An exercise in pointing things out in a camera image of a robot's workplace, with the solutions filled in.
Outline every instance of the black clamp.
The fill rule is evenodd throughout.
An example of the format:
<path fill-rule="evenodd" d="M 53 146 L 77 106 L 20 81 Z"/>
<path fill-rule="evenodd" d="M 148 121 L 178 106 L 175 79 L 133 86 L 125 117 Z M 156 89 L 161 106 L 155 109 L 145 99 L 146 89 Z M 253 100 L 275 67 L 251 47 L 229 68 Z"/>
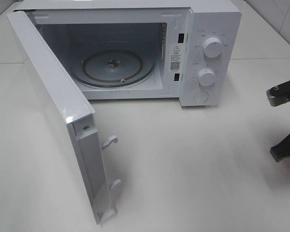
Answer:
<path fill-rule="evenodd" d="M 266 91 L 271 106 L 279 106 L 290 102 L 290 81 L 275 86 Z M 276 162 L 290 157 L 290 134 L 279 144 L 271 148 L 271 154 Z"/>

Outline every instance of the door panel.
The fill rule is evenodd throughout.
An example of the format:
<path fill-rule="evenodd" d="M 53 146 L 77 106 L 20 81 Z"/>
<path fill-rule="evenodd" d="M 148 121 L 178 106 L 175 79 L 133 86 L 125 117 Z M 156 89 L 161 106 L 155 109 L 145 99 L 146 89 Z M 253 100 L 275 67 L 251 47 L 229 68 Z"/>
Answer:
<path fill-rule="evenodd" d="M 99 224 L 106 216 L 114 214 L 114 210 L 93 118 L 95 111 L 27 14 L 22 11 L 10 13 L 8 19 L 41 108 L 74 174 L 79 179 L 82 177 L 95 220 Z"/>

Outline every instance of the tabletop surface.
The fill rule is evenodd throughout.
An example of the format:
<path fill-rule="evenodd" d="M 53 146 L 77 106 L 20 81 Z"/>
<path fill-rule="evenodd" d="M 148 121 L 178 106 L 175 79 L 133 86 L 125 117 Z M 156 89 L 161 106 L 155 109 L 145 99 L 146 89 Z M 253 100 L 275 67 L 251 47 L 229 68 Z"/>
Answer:
<path fill-rule="evenodd" d="M 117 215 L 97 226 L 12 41 L 0 41 L 0 232 L 290 232 L 290 159 L 269 153 L 290 133 L 290 103 L 265 94 L 290 80 L 290 57 L 231 60 L 216 107 L 90 101 L 100 138 L 119 138 L 107 179 L 123 182 Z"/>
<path fill-rule="evenodd" d="M 261 16 L 244 1 L 233 2 L 242 12 L 242 20 L 231 59 L 290 58 L 290 45 Z M 23 62 L 5 15 L 18 5 L 12 4 L 0 16 L 0 63 Z"/>

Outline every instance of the sticker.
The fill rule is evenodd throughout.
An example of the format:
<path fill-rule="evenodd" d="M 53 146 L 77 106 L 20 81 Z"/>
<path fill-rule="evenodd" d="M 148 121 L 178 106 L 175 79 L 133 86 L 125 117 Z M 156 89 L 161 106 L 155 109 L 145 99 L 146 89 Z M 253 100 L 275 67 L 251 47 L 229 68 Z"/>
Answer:
<path fill-rule="evenodd" d="M 173 43 L 170 45 L 170 63 L 171 72 L 180 72 L 183 66 L 183 54 L 186 52 L 184 44 Z"/>

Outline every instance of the timer knob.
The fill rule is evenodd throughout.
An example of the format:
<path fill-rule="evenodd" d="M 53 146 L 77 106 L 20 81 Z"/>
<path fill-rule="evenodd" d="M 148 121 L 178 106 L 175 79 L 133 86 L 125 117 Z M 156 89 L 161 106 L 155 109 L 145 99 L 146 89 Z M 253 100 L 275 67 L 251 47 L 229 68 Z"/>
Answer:
<path fill-rule="evenodd" d="M 198 81 L 201 86 L 210 86 L 215 82 L 215 74 L 211 69 L 203 69 L 198 73 Z"/>
<path fill-rule="evenodd" d="M 215 58 L 222 52 L 222 40 L 218 37 L 211 37 L 204 41 L 203 51 L 208 58 Z"/>

